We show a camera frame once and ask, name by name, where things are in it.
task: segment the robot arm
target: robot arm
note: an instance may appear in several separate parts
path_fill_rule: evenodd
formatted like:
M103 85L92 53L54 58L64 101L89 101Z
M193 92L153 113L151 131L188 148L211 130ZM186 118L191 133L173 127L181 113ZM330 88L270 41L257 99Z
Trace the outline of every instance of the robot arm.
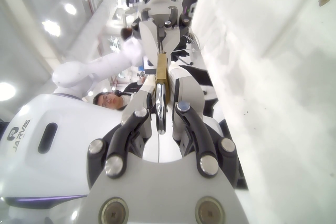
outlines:
M143 48L139 40L127 40L120 53L111 53L89 63L77 61L60 65L53 73L54 93L83 98L98 82L131 66L142 64Z

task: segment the bolt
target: bolt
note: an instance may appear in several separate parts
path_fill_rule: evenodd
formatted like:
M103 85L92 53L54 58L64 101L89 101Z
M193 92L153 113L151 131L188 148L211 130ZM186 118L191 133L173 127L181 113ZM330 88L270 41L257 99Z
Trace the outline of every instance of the bolt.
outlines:
M136 110L134 114L136 117L145 117L147 115L147 109L143 107L142 109Z
M106 160L104 170L106 175L112 178L120 174L123 166L123 159L118 155L113 155Z
M220 210L216 204L205 201L203 202L198 209L199 217L202 223L204 224L216 224L220 223Z
M235 150L234 142L229 138L223 138L220 144L226 152L233 152Z
M218 172L218 162L217 159L210 155L205 155L201 157L200 161L200 167L202 171L210 176L214 176Z
M89 145L89 153L94 155L99 153L103 148L103 141L101 139L95 139Z
M225 214L215 198L203 197L197 202L195 217L198 224L223 224Z
M179 101L176 107L181 112L187 112L188 110L190 110L190 103L187 103L185 101Z
M102 224L124 224L128 220L128 207L124 200L113 198L103 205Z

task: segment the purple light strip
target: purple light strip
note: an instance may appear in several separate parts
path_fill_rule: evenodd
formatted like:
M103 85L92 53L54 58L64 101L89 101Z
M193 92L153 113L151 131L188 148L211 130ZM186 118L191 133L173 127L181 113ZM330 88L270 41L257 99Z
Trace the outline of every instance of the purple light strip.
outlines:
M72 195L72 196L56 196L56 197L32 197L32 198L20 198L17 199L18 202L30 202L30 201L51 201L51 200L62 200L62 199L75 199L86 197L87 195Z

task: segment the jarvis logo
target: jarvis logo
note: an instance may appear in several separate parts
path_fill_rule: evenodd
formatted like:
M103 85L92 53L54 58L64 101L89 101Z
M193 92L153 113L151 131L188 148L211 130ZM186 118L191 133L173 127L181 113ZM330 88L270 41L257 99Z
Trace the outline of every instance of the jarvis logo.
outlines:
M7 136L7 140L9 141L13 141L15 139L15 134L19 131L18 127L14 127L11 129L11 131L9 132L9 135Z
M27 128L29 122L30 122L30 119L26 120L24 122L24 124L22 125L20 131L19 131L18 127L12 128L11 131L9 132L9 135L7 136L7 140L9 140L9 141L13 141L15 139L15 142L14 142L15 146L13 146L13 148L15 149L15 152L18 149L18 145L19 145L21 139L23 139L23 137L24 137L24 131Z

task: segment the black oval slot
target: black oval slot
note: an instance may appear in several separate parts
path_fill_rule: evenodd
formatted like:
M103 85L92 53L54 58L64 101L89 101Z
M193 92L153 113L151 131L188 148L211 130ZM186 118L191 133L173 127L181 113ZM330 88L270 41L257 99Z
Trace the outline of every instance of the black oval slot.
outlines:
M44 133L42 135L40 145L38 147L38 152L40 154L45 154L49 152L49 149L51 147L52 141L54 140L54 136L57 131L57 124L56 123L49 123L47 124L47 127L44 130Z

